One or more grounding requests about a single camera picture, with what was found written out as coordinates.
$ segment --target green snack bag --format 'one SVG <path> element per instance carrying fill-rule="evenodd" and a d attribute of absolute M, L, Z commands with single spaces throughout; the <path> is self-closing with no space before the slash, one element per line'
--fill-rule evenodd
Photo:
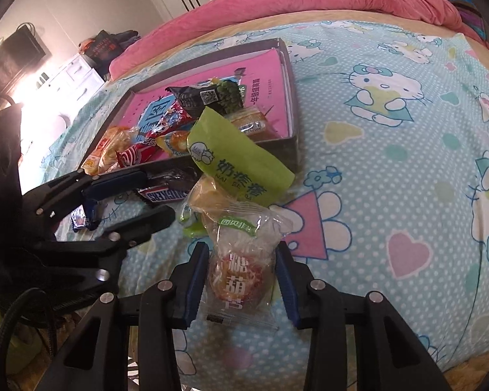
<path fill-rule="evenodd" d="M 275 156 L 208 107 L 186 142 L 197 166 L 240 201 L 267 207 L 282 197 L 295 178 Z"/>

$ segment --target red candy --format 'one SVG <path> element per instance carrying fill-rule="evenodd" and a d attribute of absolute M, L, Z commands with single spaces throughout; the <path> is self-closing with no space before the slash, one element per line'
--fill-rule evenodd
<path fill-rule="evenodd" d="M 160 150 L 156 145 L 156 136 L 153 131 L 149 131 L 144 141 L 133 144 L 123 152 L 117 152 L 120 167 L 138 165 L 149 160 L 157 150 Z"/>

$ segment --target red snack wrapper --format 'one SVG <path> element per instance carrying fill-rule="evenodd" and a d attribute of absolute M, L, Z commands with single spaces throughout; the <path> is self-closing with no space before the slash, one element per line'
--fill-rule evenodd
<path fill-rule="evenodd" d="M 152 128 L 155 137 L 166 135 L 169 132 L 179 129 L 183 125 L 193 121 L 193 118 L 180 106 L 178 101 L 174 103 L 163 113 L 156 126 Z"/>
<path fill-rule="evenodd" d="M 156 137 L 153 131 L 149 131 L 144 141 L 130 146 L 123 152 L 117 152 L 116 157 L 120 167 L 138 165 L 149 160 L 159 150 L 156 145 Z"/>

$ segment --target white cabinet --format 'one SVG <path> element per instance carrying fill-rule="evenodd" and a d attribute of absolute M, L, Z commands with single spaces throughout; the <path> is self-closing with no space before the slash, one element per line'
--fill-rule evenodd
<path fill-rule="evenodd" d="M 80 109 L 102 87 L 103 79 L 77 54 L 37 91 L 37 103 L 46 112 L 71 124 Z"/>

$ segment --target metal screw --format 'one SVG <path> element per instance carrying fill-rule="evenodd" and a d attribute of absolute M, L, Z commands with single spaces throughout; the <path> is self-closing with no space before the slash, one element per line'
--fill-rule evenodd
<path fill-rule="evenodd" d="M 382 301 L 384 300 L 384 296 L 380 294 L 378 291 L 370 292 L 368 297 L 374 303 L 382 303 Z"/>
<path fill-rule="evenodd" d="M 114 299 L 114 294 L 112 292 L 106 292 L 105 294 L 102 294 L 102 296 L 99 298 L 99 300 L 104 303 L 110 303 Z"/>
<path fill-rule="evenodd" d="M 321 279 L 313 279 L 313 281 L 310 282 L 310 287 L 316 291 L 319 291 L 326 287 L 326 282 L 322 281 Z"/>
<path fill-rule="evenodd" d="M 159 281 L 157 284 L 157 288 L 161 291 L 168 291 L 172 288 L 172 281 L 165 279 L 164 281 Z"/>
<path fill-rule="evenodd" d="M 96 271 L 96 279 L 98 281 L 105 282 L 105 281 L 108 281 L 110 277 L 111 277 L 111 274 L 108 273 L 108 271 L 105 269 L 98 269 Z"/>
<path fill-rule="evenodd" d="M 109 239 L 110 239 L 111 241 L 116 242 L 116 241 L 119 241 L 119 240 L 121 239 L 121 235 L 120 235 L 119 233 L 117 233 L 117 232 L 111 232 L 111 233 L 109 234 Z"/>

